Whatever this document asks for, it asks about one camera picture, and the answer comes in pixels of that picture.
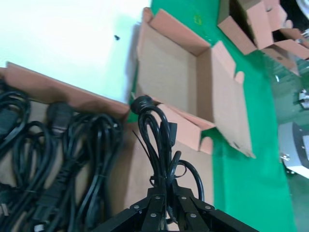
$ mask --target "gray machine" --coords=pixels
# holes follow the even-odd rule
[[[278,137],[286,168],[309,179],[309,131],[289,122],[279,125]]]

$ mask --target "white table surface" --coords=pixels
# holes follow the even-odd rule
[[[149,5],[150,0],[2,0],[0,67],[10,61],[127,103],[141,13]]]

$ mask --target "black metal frame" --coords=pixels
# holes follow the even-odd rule
[[[172,205],[173,217],[180,231],[191,232],[257,232],[252,227],[195,198],[191,189],[172,183],[173,196],[167,199],[164,188],[149,188],[147,197],[131,205],[93,232],[165,231],[166,202]]]

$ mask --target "cardboard box flap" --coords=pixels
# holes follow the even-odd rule
[[[0,68],[0,75],[5,76],[5,68]]]
[[[200,150],[206,154],[212,155],[213,140],[210,137],[202,139]]]
[[[43,103],[67,102],[78,111],[108,113],[123,119],[129,106],[83,89],[68,85],[21,66],[7,63],[5,80],[8,85],[22,89],[31,98]]]
[[[288,14],[280,5],[280,3],[269,3],[266,5],[267,15],[271,31],[276,31],[285,27]]]
[[[235,70],[236,70],[236,62],[233,60],[232,56],[230,55],[228,50],[225,48],[222,42],[218,42],[212,48],[211,54],[212,54],[212,58],[216,57],[216,61],[221,63],[221,66],[223,69],[225,69],[227,76],[230,78],[234,78]]]
[[[294,55],[302,59],[309,58],[309,49],[295,42],[294,40],[284,40],[284,41],[275,42],[275,45],[288,52],[293,53]]]
[[[137,44],[137,55],[139,59],[141,58],[141,55],[142,55],[145,27],[148,27],[148,23],[152,20],[153,16],[154,15],[151,12],[151,9],[149,7],[145,7],[143,9],[142,22],[140,25],[140,33],[139,33],[138,44]]]
[[[253,33],[236,0],[220,1],[218,27],[243,54],[247,55],[256,50]]]
[[[230,1],[220,1],[218,24],[230,16]]]
[[[291,59],[291,56],[289,53],[276,45],[269,46],[267,48],[264,48],[262,50],[265,54],[272,57],[275,61],[281,63],[283,66],[285,66],[287,69],[293,69],[296,66],[296,63],[293,59]]]
[[[195,151],[199,151],[202,133],[201,129],[168,108],[166,105],[160,104],[158,107],[164,112],[169,122],[177,123],[177,141],[194,149]],[[160,125],[161,119],[159,115],[156,113],[153,113],[153,115]]]
[[[210,47],[208,42],[162,9],[151,20],[150,26],[195,56]]]
[[[254,43],[263,49],[274,43],[264,2],[261,0],[238,0],[247,15],[247,23],[254,34]]]
[[[232,147],[255,157],[243,91],[244,73],[234,75],[234,65],[228,64],[234,63],[231,60],[222,42],[212,48],[214,123]]]
[[[309,49],[309,42],[297,28],[284,28],[280,29],[280,32],[287,38],[291,40],[297,40],[297,42]]]
[[[181,115],[182,117],[184,117],[185,119],[187,119],[188,121],[192,122],[194,125],[197,125],[198,127],[200,127],[200,129],[202,131],[205,130],[209,130],[211,128],[215,127],[215,124],[212,122],[209,122],[207,120],[204,120],[202,118],[196,117],[190,113],[181,111],[175,107],[172,107],[169,105],[169,108],[172,109],[173,111],[175,111],[176,113],[178,113],[179,115]]]

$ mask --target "metal device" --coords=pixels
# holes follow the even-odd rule
[[[195,198],[191,189],[172,183],[173,195],[167,198],[160,187],[148,189],[147,197],[131,205],[93,232],[167,232],[167,201],[171,202],[173,221],[180,231],[191,232],[257,232],[252,227]]]
[[[279,146],[285,167],[309,178],[309,131],[294,122],[279,125]]]

